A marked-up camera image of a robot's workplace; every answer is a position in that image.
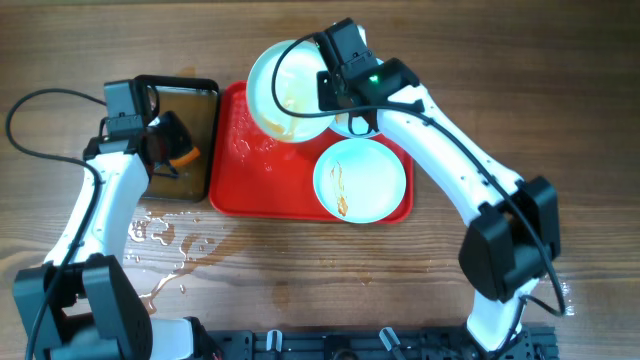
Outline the orange sponge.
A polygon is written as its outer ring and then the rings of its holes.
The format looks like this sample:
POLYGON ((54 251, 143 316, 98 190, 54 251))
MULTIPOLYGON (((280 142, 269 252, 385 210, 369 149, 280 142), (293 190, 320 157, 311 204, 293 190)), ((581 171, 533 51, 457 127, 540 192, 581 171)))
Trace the orange sponge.
POLYGON ((171 159, 169 163, 173 167, 184 167, 190 164, 191 162, 193 162, 194 160, 196 160, 199 156, 200 156, 200 150, 197 147, 192 147, 188 153, 178 158, 171 159))

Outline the stained white plate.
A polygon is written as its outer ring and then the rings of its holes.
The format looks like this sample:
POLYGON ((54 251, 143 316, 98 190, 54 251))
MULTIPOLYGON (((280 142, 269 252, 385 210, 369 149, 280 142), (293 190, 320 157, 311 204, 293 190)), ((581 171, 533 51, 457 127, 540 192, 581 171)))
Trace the stained white plate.
POLYGON ((256 60, 246 100, 251 117, 264 133, 278 141, 300 143, 319 136, 335 118, 310 116, 320 111, 316 75, 326 69, 314 44, 303 42, 277 62, 292 43, 277 43, 256 60))
POLYGON ((408 186, 398 156, 370 139, 346 139, 331 145, 313 171, 315 195, 339 220, 367 224, 393 213, 408 186))

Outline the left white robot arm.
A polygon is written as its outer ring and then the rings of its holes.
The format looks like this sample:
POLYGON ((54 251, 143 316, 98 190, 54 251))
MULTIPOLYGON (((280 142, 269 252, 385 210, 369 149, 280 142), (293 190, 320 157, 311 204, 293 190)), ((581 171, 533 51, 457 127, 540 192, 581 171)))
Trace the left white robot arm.
POLYGON ((38 268, 21 270, 14 300, 32 359, 192 359, 191 318, 151 319, 122 268, 134 210, 158 164, 196 150, 177 115, 94 137, 78 165, 84 180, 63 234, 38 268))

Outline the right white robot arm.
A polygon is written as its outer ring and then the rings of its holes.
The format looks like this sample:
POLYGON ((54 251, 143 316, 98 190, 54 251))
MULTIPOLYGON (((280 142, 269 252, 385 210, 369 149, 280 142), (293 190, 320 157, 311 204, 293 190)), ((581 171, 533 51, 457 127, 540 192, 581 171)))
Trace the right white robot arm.
POLYGON ((475 289, 466 331, 488 356, 505 353, 520 332, 532 291, 548 276, 561 317, 566 303, 552 262, 561 252, 558 199, 543 177, 529 182, 495 161, 436 106, 397 59, 367 70, 363 86, 337 91, 336 73, 317 76, 325 115, 362 118, 369 131, 399 145, 453 203, 467 233, 459 264, 475 289))

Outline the top clean white plate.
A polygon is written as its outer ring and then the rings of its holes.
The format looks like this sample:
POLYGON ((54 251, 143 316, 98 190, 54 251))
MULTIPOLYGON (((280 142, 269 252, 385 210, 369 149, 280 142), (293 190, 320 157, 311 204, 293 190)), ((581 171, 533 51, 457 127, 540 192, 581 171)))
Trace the top clean white plate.
POLYGON ((349 114, 336 115, 329 128, 347 138, 372 138, 379 134, 378 131, 369 128, 363 117, 353 117, 349 114))

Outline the black water tray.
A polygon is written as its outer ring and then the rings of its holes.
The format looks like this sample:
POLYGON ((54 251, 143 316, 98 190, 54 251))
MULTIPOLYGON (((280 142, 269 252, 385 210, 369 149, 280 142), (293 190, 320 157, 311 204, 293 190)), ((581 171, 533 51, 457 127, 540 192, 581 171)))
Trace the black water tray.
POLYGON ((198 202, 207 194, 217 126, 219 87, 211 79, 139 75, 157 88, 159 113, 174 111, 186 125, 200 156, 177 169, 179 176, 154 175, 143 197, 198 202))

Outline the red plastic tray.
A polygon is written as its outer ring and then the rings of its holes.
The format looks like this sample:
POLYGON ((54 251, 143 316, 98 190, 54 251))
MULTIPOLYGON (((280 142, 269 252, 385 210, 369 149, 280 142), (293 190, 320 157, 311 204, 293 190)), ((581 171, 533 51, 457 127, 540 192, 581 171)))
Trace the red plastic tray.
MULTIPOLYGON (((347 138, 331 130, 303 143, 277 141, 255 124, 246 100, 246 83, 232 84, 222 97, 209 190, 211 204, 227 215, 342 221, 318 201, 313 189, 317 160, 347 138)), ((380 142, 400 159, 408 186, 399 207, 374 223, 398 223, 413 208, 414 165, 410 155, 382 135, 380 142)))

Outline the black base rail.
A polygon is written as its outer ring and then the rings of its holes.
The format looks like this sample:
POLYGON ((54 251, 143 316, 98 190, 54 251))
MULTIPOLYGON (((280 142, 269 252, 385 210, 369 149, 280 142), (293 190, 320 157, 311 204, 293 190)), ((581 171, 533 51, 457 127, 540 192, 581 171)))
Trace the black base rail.
POLYGON ((396 331, 269 332, 212 331, 214 359, 509 359, 559 360, 555 329, 524 326, 506 347, 483 349, 465 327, 396 331))

